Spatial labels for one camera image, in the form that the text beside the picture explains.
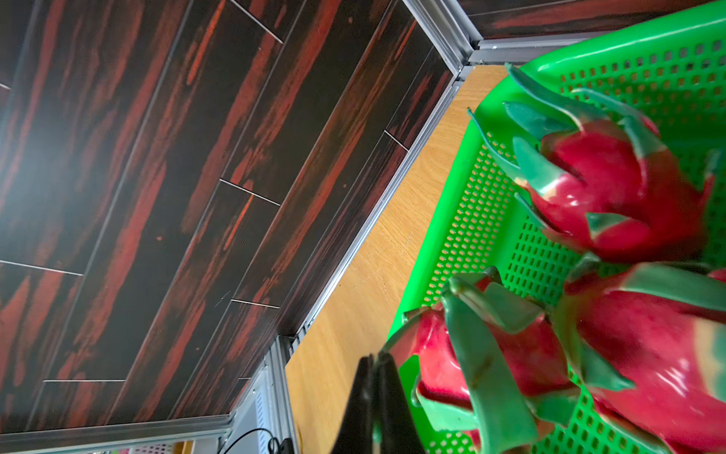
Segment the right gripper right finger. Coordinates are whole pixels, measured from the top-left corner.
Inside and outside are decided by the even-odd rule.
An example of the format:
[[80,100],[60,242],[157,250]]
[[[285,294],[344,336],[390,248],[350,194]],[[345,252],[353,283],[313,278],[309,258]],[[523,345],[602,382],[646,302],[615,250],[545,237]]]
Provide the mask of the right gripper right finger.
[[425,453],[393,356],[374,363],[374,453]]

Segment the red green dragon fruit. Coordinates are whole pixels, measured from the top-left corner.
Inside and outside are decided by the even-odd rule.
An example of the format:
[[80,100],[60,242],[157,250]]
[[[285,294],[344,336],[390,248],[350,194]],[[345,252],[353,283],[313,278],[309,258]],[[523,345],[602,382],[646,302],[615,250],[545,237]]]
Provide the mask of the red green dragon fruit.
[[641,111],[588,88],[582,94],[594,104],[567,98],[512,64],[506,69],[528,96],[569,119],[506,101],[508,117],[539,145],[514,137],[511,162],[483,139],[495,164],[529,193],[516,199],[545,236],[612,263],[686,259],[703,250],[720,149],[709,152],[697,189]]

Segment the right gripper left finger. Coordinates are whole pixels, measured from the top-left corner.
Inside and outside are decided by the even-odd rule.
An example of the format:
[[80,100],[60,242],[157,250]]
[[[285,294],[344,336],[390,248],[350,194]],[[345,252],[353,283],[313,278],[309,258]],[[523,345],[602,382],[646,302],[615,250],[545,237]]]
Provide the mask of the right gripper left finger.
[[372,452],[374,357],[360,359],[332,454]]

